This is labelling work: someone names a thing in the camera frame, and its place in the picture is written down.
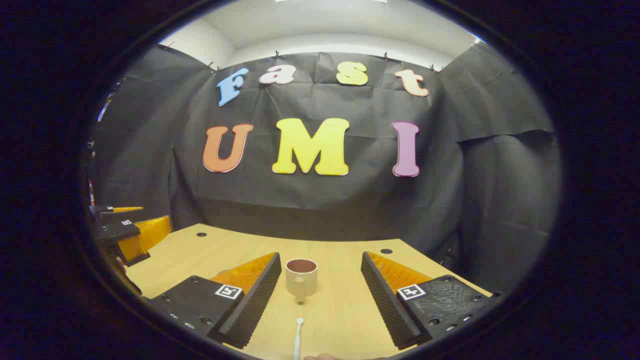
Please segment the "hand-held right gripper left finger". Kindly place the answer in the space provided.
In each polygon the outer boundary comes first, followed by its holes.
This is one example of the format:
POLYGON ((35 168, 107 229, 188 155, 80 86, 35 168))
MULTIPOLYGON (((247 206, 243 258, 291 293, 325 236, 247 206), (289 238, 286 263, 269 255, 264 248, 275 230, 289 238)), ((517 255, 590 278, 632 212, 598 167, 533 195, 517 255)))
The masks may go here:
POLYGON ((282 272, 274 251, 207 279, 191 275, 147 304, 169 321, 212 341, 249 344, 282 272))

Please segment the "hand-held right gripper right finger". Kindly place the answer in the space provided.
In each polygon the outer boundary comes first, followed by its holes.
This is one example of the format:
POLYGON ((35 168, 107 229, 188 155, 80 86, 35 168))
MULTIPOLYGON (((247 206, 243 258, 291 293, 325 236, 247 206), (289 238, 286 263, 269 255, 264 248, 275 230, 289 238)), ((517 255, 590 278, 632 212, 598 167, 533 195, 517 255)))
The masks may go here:
POLYGON ((454 275, 427 276, 372 251, 361 273, 398 350, 445 337, 496 303, 454 275))

